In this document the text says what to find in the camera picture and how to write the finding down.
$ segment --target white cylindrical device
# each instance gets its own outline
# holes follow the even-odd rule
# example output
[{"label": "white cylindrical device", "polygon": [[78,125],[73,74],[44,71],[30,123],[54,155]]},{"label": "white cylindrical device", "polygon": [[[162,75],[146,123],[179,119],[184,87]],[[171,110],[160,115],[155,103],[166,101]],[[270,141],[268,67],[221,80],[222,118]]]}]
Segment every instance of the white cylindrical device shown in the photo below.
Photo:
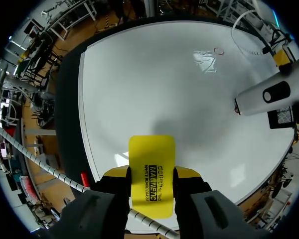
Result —
[{"label": "white cylindrical device", "polygon": [[281,72],[241,92],[235,102],[239,114],[251,116],[274,111],[299,102],[299,60],[292,65],[292,72]]}]

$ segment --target white coiled cable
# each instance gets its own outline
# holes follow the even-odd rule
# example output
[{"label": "white coiled cable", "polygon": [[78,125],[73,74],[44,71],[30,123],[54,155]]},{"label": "white coiled cable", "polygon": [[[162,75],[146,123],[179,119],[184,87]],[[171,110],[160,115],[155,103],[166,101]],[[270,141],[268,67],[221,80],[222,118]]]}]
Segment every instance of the white coiled cable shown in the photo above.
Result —
[{"label": "white coiled cable", "polygon": [[25,157],[29,158],[31,161],[39,165],[41,168],[43,168],[45,171],[52,174],[54,177],[58,178],[62,182],[66,183],[70,187],[78,190],[81,193],[84,193],[88,188],[82,186],[81,184],[78,184],[77,182],[73,181],[72,179],[66,177],[63,173],[60,173],[56,169],[50,167],[47,165],[43,160],[36,157],[34,154],[32,154],[29,150],[27,150],[25,147],[23,147],[18,141],[16,141],[13,137],[11,137],[3,128],[0,127],[0,135],[2,135],[3,138],[8,140],[17,150],[19,150]]},{"label": "white coiled cable", "polygon": [[[3,128],[0,127],[0,135],[9,141],[12,146],[14,146],[17,150],[19,150],[25,157],[29,158],[31,161],[39,165],[48,173],[52,174],[54,177],[58,178],[62,182],[66,183],[70,187],[78,190],[81,193],[84,193],[86,190],[90,190],[88,187],[84,187],[83,185],[73,181],[72,179],[66,177],[64,174],[60,173],[56,169],[47,165],[44,161],[36,157],[32,154],[29,150],[27,150],[23,145],[21,145],[18,141],[16,141],[13,137],[11,137]],[[178,239],[180,238],[179,234],[172,229],[165,227],[164,225],[158,223],[157,221],[135,211],[134,209],[130,209],[129,217],[134,218],[144,225],[152,228],[153,230],[157,231],[158,233],[164,235],[169,239]]]},{"label": "white coiled cable", "polygon": [[243,14],[241,14],[241,15],[237,18],[237,20],[235,21],[233,27],[231,28],[231,37],[233,38],[235,44],[237,45],[237,47],[239,48],[239,50],[240,50],[242,53],[243,53],[242,50],[244,50],[244,51],[246,51],[246,52],[248,52],[248,53],[250,53],[250,54],[253,54],[253,55],[263,55],[263,52],[262,52],[262,51],[251,51],[251,50],[246,49],[246,48],[244,48],[244,47],[242,47],[242,46],[239,46],[238,43],[236,42],[235,38],[234,38],[234,30],[235,30],[235,28],[236,28],[238,22],[239,22],[244,16],[246,16],[247,14],[250,14],[250,13],[252,13],[252,12],[256,12],[256,10],[249,10],[249,11],[246,11],[246,12],[244,12]]}]

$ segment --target wooden floor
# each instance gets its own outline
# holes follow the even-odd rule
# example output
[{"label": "wooden floor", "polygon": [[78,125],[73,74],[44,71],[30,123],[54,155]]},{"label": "wooden floor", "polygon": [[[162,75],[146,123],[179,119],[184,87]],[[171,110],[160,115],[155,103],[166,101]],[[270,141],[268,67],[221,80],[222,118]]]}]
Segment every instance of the wooden floor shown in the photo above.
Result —
[{"label": "wooden floor", "polygon": [[[125,12],[128,14],[130,11],[130,6],[125,6]],[[214,14],[199,10],[200,15],[215,17]],[[133,11],[130,12],[130,18],[135,17]],[[109,13],[109,25],[118,23],[118,19],[113,12]],[[55,43],[55,47],[53,51],[55,51],[58,55],[65,55],[67,52],[71,51],[78,44],[90,38],[97,31],[104,29],[106,25],[105,17],[99,17],[96,21],[93,21],[91,18],[86,19],[80,24],[76,25],[73,29],[70,30],[65,41],[58,39]],[[24,107],[22,111],[25,128],[39,128],[36,123],[36,120],[31,119],[32,111],[30,107]],[[58,156],[58,148],[57,148],[57,140],[55,136],[45,136],[42,138],[43,144],[45,147],[46,154],[54,154]],[[33,144],[35,141],[35,135],[29,135],[26,137],[27,144]],[[32,153],[34,153],[33,148],[28,148]],[[36,184],[46,182],[54,177],[48,174],[39,174],[41,172],[41,168],[30,162],[30,170],[35,175],[34,180]],[[60,182],[55,183],[53,186],[48,187],[40,191],[47,200],[58,210],[59,212],[65,206],[63,204],[63,198],[67,197],[70,200],[74,199],[74,196],[71,192],[71,189],[66,184]],[[252,197],[250,197],[247,201],[240,205],[240,208],[243,212],[247,213],[251,208],[253,208],[257,203],[263,200],[268,199],[267,191],[257,191]],[[139,238],[140,236],[127,236],[128,238]]]}]

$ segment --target red object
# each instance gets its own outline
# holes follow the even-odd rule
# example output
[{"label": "red object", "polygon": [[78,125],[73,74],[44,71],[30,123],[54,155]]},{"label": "red object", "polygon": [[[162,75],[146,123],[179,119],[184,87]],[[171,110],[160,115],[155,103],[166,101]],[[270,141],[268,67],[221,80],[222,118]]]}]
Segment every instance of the red object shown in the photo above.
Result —
[{"label": "red object", "polygon": [[10,136],[13,137],[13,134],[14,134],[14,131],[15,131],[15,127],[12,127],[12,126],[10,126],[10,127],[6,127],[6,128],[4,128],[4,130],[5,130]]},{"label": "red object", "polygon": [[86,172],[81,173],[81,178],[82,178],[83,186],[84,187],[90,187],[89,180],[88,180],[88,175],[87,175]]}]

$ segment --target yellow whiteboard eraser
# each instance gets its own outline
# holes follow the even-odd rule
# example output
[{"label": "yellow whiteboard eraser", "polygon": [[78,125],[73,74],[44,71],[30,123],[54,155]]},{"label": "yellow whiteboard eraser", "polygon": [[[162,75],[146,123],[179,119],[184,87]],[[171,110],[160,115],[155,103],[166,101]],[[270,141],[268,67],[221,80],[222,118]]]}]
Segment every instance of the yellow whiteboard eraser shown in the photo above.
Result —
[{"label": "yellow whiteboard eraser", "polygon": [[129,142],[133,209],[153,218],[173,213],[175,140],[170,135],[133,136]]}]

